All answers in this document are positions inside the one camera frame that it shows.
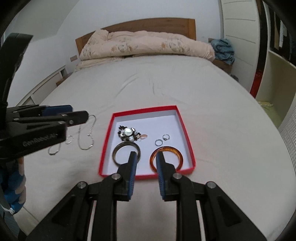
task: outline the white wall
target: white wall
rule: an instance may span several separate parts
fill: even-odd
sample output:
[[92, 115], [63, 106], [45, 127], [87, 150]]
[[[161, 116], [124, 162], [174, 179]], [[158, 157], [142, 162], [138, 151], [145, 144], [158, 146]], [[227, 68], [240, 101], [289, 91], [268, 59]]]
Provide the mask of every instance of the white wall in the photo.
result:
[[96, 29], [116, 23], [143, 18], [194, 18], [197, 40], [220, 38], [220, 0], [79, 0], [58, 30], [67, 60], [67, 71], [72, 72], [79, 60], [75, 39]]
[[143, 18], [194, 18], [197, 40], [220, 38], [218, 1], [32, 0], [7, 29], [8, 34], [34, 35], [13, 79], [8, 104], [16, 105], [62, 66], [72, 72], [80, 61], [70, 62], [70, 57], [78, 55], [75, 39], [96, 29]]
[[15, 106], [37, 84], [65, 65], [58, 36], [31, 42], [16, 72], [8, 95], [9, 107]]
[[14, 19], [12, 32], [31, 34], [32, 41], [57, 34], [66, 16], [79, 0], [31, 0]]

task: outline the orange bangle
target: orange bangle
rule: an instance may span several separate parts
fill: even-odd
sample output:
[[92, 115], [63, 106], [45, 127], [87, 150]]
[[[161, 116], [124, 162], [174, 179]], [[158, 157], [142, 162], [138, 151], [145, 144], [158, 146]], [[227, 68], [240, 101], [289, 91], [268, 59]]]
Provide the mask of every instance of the orange bangle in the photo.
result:
[[176, 168], [176, 171], [181, 169], [181, 167], [183, 166], [183, 156], [182, 156], [181, 152], [174, 147], [163, 146], [163, 147], [157, 148], [150, 156], [150, 167], [151, 167], [152, 171], [157, 172], [156, 168], [153, 165], [153, 160], [156, 157], [157, 152], [159, 152], [159, 151], [170, 151], [172, 153], [175, 153], [178, 156], [179, 161], [180, 161], [178, 167]]

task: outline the metal screw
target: metal screw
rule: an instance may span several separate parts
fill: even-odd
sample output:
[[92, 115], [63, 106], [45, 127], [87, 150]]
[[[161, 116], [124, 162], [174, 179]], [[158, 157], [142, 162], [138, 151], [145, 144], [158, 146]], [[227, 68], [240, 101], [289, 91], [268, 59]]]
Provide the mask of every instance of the metal screw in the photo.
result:
[[119, 178], [121, 178], [121, 175], [119, 173], [114, 173], [112, 176], [111, 176], [114, 180], [118, 180]]
[[174, 173], [173, 174], [173, 178], [175, 178], [175, 179], [180, 179], [182, 177], [182, 174], [180, 174], [180, 173]]
[[86, 182], [79, 182], [79, 183], [77, 184], [77, 187], [80, 188], [80, 189], [85, 188], [85, 187], [86, 187]]
[[214, 183], [214, 182], [208, 182], [208, 183], [207, 183], [207, 186], [208, 186], [209, 188], [213, 189], [213, 188], [215, 188], [217, 185], [216, 185], [216, 183]]

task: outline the blue towel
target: blue towel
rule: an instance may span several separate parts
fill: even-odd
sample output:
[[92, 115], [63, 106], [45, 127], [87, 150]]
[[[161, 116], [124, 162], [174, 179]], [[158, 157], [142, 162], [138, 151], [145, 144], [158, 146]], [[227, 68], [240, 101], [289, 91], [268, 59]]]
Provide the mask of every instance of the blue towel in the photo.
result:
[[215, 51], [215, 58], [231, 65], [234, 62], [234, 50], [228, 39], [214, 39], [211, 45]]

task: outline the silver ring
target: silver ring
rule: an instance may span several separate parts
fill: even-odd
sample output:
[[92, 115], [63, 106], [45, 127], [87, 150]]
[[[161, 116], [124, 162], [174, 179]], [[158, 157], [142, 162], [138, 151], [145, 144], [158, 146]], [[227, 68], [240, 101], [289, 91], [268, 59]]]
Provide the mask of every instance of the silver ring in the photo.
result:
[[61, 143], [59, 143], [59, 148], [56, 150], [56, 152], [54, 152], [54, 153], [51, 153], [50, 152], [50, 148], [48, 148], [48, 154], [50, 155], [50, 156], [54, 156], [55, 154], [57, 154], [59, 151], [60, 151], [60, 149], [61, 149]]
[[70, 136], [67, 136], [67, 139], [66, 140], [68, 140], [69, 137], [72, 137], [72, 139], [70, 141], [68, 141], [68, 142], [65, 142], [65, 144], [67, 144], [67, 145], [70, 144], [73, 141], [73, 139], [74, 139], [74, 137], [70, 135]]
[[162, 145], [163, 145], [163, 141], [162, 141], [161, 139], [157, 139], [157, 140], [155, 141], [155, 145], [156, 145], [156, 146], [162, 146]]
[[170, 139], [170, 135], [169, 134], [164, 134], [163, 135], [163, 140], [167, 141]]

